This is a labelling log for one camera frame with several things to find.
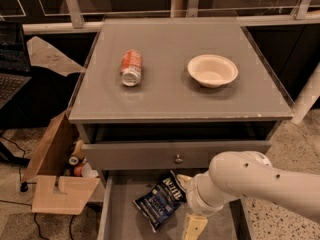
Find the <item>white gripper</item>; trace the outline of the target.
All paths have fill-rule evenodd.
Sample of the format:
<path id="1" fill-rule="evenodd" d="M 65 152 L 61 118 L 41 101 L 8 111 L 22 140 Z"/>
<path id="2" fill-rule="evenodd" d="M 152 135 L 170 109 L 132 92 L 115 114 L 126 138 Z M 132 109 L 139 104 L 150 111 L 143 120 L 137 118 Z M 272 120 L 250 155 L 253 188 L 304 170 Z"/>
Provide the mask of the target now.
<path id="1" fill-rule="evenodd" d="M 208 172 L 192 178 L 178 174 L 176 178 L 183 189 L 187 188 L 187 204 L 197 214 L 185 216 L 182 240 L 198 240 L 207 226 L 206 217 L 220 211 L 230 201 L 229 196 L 212 182 Z"/>

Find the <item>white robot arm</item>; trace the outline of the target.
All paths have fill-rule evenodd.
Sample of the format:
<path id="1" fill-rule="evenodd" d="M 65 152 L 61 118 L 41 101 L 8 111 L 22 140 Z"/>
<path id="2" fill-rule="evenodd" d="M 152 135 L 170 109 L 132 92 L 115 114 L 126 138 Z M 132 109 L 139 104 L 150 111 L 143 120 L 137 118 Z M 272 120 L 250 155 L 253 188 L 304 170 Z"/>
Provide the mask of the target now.
<path id="1" fill-rule="evenodd" d="M 274 168 L 257 151 L 217 154 L 208 170 L 185 177 L 187 204 L 182 240 L 198 240 L 208 218 L 242 197 L 265 200 L 320 222 L 320 176 Z"/>

